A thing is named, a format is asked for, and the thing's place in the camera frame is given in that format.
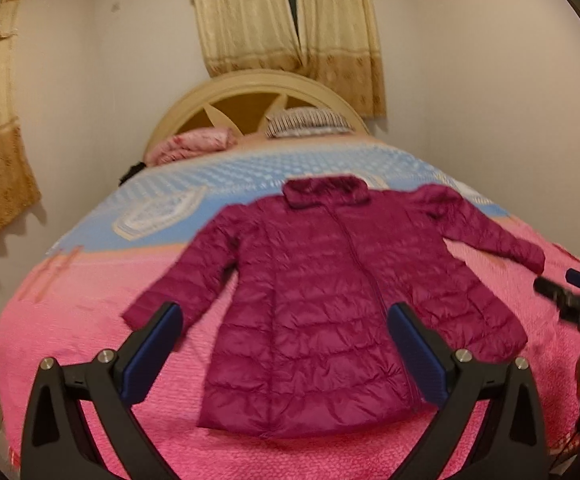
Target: white wall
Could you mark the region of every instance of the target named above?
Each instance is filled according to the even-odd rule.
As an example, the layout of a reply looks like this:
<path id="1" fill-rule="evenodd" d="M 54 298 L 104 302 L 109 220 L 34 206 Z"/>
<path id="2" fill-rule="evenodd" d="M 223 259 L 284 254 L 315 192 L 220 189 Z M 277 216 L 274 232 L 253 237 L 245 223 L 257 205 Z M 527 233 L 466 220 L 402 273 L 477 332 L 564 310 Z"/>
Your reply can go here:
<path id="1" fill-rule="evenodd" d="M 109 171 L 119 178 L 142 159 L 165 112 L 209 76 L 190 0 L 94 0 L 94 8 Z"/>
<path id="2" fill-rule="evenodd" d="M 427 158 L 425 73 L 414 0 L 374 0 L 381 39 L 388 116 L 367 121 L 372 133 Z"/>
<path id="3" fill-rule="evenodd" d="M 580 255 L 580 19 L 566 0 L 413 0 L 429 160 Z"/>
<path id="4" fill-rule="evenodd" d="M 15 98 L 43 195 L 0 233 L 0 312 L 50 246 L 113 189 L 102 130 L 92 0 L 22 0 Z"/>

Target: down jacket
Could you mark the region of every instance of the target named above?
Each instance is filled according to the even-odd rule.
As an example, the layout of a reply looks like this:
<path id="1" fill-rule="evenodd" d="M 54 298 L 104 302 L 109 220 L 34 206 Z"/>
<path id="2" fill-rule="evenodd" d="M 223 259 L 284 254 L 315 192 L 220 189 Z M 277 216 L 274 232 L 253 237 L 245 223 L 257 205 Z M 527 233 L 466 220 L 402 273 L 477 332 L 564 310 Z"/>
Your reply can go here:
<path id="1" fill-rule="evenodd" d="M 354 176 L 292 180 L 283 195 L 224 208 L 123 316 L 138 329 L 175 301 L 187 330 L 236 266 L 199 426 L 294 438 L 394 422 L 422 401 L 388 333 L 393 303 L 405 301 L 452 348 L 487 362 L 512 358 L 527 341 L 444 238 L 543 271 L 540 247 L 449 187 L 398 192 L 368 190 Z"/>

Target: pink pillow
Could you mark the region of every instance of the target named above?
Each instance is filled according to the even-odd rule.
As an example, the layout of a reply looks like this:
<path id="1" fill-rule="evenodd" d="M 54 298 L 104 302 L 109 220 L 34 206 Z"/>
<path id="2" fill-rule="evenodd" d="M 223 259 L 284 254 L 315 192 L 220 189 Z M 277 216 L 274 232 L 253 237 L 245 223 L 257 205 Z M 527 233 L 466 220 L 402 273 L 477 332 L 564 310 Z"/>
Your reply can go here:
<path id="1" fill-rule="evenodd" d="M 148 167 L 185 158 L 222 152 L 236 144 L 230 128 L 198 128 L 162 140 L 145 156 Z"/>

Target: pink bedspread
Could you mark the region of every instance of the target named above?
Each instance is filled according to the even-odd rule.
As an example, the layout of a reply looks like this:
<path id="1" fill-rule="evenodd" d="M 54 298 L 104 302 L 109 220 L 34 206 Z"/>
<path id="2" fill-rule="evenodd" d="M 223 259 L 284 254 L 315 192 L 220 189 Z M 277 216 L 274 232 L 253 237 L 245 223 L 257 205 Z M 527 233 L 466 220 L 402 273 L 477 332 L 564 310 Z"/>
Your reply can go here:
<path id="1" fill-rule="evenodd" d="M 497 219 L 519 237 L 539 244 L 546 254 L 545 275 L 564 281 L 580 262 L 529 226 Z M 518 264 L 449 243 L 519 317 L 529 336 L 522 352 L 532 366 L 544 408 L 548 444 L 572 429 L 578 413 L 574 365 L 580 334 L 558 323 L 556 309 L 532 291 L 534 275 Z M 121 312 L 138 292 L 160 276 L 182 246 L 112 253 L 81 253 L 68 262 L 50 288 L 41 274 L 51 274 L 66 257 L 40 264 L 22 284 L 0 318 L 0 399 L 6 436 L 18 452 L 30 388 L 45 356 L 61 364 L 93 358 L 102 348 L 116 348 L 129 334 Z M 430 422 L 427 410 L 411 420 L 364 433 L 302 440 L 258 440 L 195 426 L 203 377 L 215 331 L 230 302 L 231 280 L 209 313 L 190 331 L 180 352 L 170 356 L 148 399 L 134 407 L 146 433 L 182 479 L 377 479 L 388 478 L 407 456 Z M 474 413 L 445 476 L 456 472 L 470 450 L 485 406 Z M 87 415 L 111 470 L 125 476 L 90 405 Z"/>

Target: striped pillow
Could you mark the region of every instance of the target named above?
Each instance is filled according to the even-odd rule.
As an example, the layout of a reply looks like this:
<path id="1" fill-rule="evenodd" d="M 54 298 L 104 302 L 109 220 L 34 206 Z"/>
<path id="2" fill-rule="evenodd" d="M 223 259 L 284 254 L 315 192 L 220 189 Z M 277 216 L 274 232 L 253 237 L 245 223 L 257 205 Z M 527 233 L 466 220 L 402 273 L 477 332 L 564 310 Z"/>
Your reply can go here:
<path id="1" fill-rule="evenodd" d="M 352 126 L 341 114 L 327 108 L 302 107 L 269 115 L 265 133 L 270 138 L 279 139 L 351 132 Z"/>

